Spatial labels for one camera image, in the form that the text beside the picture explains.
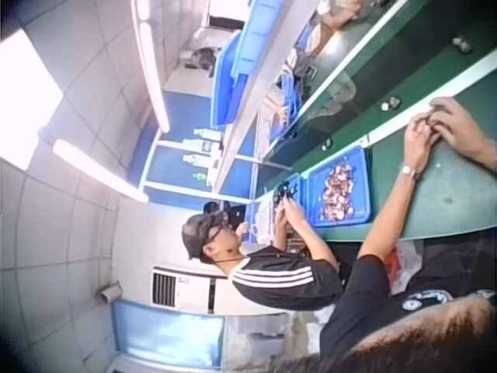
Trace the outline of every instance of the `fingers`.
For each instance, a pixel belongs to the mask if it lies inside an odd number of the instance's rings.
[[[346,8],[353,10],[354,12],[359,12],[360,9],[363,7],[363,3],[359,0],[349,0],[345,4]]]
[[[241,233],[245,233],[249,230],[249,224],[247,221],[244,221],[242,223],[240,223],[240,225],[238,226],[238,228],[236,229],[237,232],[241,232]]]
[[[443,111],[436,111],[429,117],[429,123],[432,126],[437,125],[439,123],[451,125],[453,119],[454,117],[452,114],[444,113]]]
[[[283,204],[283,201],[278,203],[278,206],[276,206],[276,213],[281,214],[283,211],[285,211],[285,206]]]
[[[407,127],[408,131],[421,133],[422,127],[420,124],[429,116],[429,113],[419,113],[411,118]]]
[[[442,137],[441,134],[439,134],[438,132],[433,132],[430,137],[429,137],[429,140],[428,140],[428,144],[429,146],[434,146],[435,143],[440,140],[440,138]]]
[[[291,198],[288,198],[287,196],[285,196],[284,200],[287,202],[286,206],[295,207],[295,201],[292,200]]]
[[[449,143],[449,145],[454,146],[454,135],[447,129],[447,127],[443,126],[442,124],[437,124],[433,126],[433,130],[439,133],[443,137],[443,139]]]
[[[429,103],[430,106],[441,106],[449,113],[455,113],[461,109],[461,105],[452,97],[436,97]]]
[[[432,130],[426,123],[420,123],[418,125],[418,132],[425,139],[425,141],[428,142],[429,136],[432,134]]]
[[[285,210],[290,207],[290,200],[288,199],[287,196],[284,196],[283,199],[281,200],[283,207]]]

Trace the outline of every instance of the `green workbench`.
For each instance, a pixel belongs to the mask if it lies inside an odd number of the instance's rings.
[[[497,72],[457,96],[487,136],[497,138]],[[385,202],[403,157],[404,131],[368,152],[372,216]],[[418,182],[402,237],[421,239],[497,227],[497,179],[440,142]],[[362,240],[370,224],[320,228],[329,241]]]
[[[437,0],[409,2],[384,26],[344,69],[357,86],[354,100],[333,117],[310,120],[313,112],[329,100],[327,92],[323,92],[294,126],[298,136],[279,143],[268,157],[270,161],[292,166],[293,170],[281,172],[261,167],[258,195],[271,190],[291,173],[305,172],[380,127],[495,50],[494,9],[472,14],[451,9],[453,17],[449,20],[438,18],[448,4]],[[431,26],[437,31],[429,37],[426,30]],[[456,32],[464,32],[471,41],[470,54],[460,54],[452,46],[451,38]],[[493,138],[497,138],[496,79],[493,72],[457,96],[483,131]],[[381,103],[390,96],[401,98],[401,108],[381,111]],[[320,145],[330,136],[333,146],[323,152]],[[402,136],[403,131],[399,131],[367,149],[371,221],[398,173]],[[426,238],[495,227],[496,205],[497,182],[492,175],[441,143],[419,182],[403,237]],[[319,232],[329,241],[357,241],[364,239],[369,227],[370,224],[320,228]]]

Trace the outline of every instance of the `hand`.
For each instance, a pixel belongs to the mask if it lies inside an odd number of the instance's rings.
[[[288,108],[286,106],[278,106],[276,108],[276,115],[280,119],[280,124],[282,126],[284,126],[285,123],[287,122],[287,109]]]
[[[467,112],[452,97],[437,97],[429,103],[440,111],[429,118],[429,124],[442,135],[443,139],[458,153],[478,160],[488,144],[488,140]]]
[[[440,138],[426,123],[429,113],[421,113],[411,119],[405,130],[404,164],[421,173],[428,164],[431,147]]]
[[[356,16],[363,8],[363,2],[361,0],[349,0],[344,4],[344,7],[346,11],[349,11]]]
[[[244,221],[236,228],[235,233],[238,237],[242,237],[248,231],[249,231],[249,224],[247,221]]]
[[[282,202],[285,210],[285,216],[294,229],[305,223],[304,210],[298,205],[297,202],[288,197],[284,197]]]
[[[276,213],[274,216],[274,225],[276,227],[284,228],[287,225],[287,216],[285,215],[285,207],[281,201],[276,208]]]

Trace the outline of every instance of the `fluorescent light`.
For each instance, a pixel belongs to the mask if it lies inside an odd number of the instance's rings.
[[[150,0],[138,0],[137,8],[140,19],[146,21],[150,17]]]
[[[161,83],[155,62],[154,42],[152,30],[146,22],[140,23],[140,41],[142,49],[142,61],[144,63],[144,73],[147,80],[150,101],[154,108],[155,116],[159,127],[163,132],[169,132],[169,119],[165,113],[164,100],[162,98]]]
[[[111,187],[122,194],[126,194],[128,197],[134,198],[140,202],[148,202],[147,194],[138,190],[134,186],[131,186],[120,177],[114,175],[97,161],[94,161],[74,145],[69,144],[67,141],[56,140],[52,150],[64,161],[70,163],[93,179],[98,180],[100,183],[104,183],[108,187]]]
[[[52,118],[62,91],[23,30],[0,44],[0,157],[30,165],[38,131]]]

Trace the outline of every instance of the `plastic bottle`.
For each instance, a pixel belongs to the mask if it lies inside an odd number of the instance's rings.
[[[212,141],[221,141],[221,137],[223,135],[220,131],[210,130],[208,128],[195,128],[193,133]]]
[[[206,155],[184,155],[183,161],[188,162],[190,165],[199,167],[209,168],[212,166],[212,160]]]
[[[194,173],[193,178],[199,181],[207,180],[207,175],[205,173]]]
[[[189,149],[193,152],[206,152],[206,153],[210,153],[213,144],[212,141],[200,140],[199,138],[196,138],[195,140],[189,140],[186,138],[182,142],[183,144],[188,145]]]

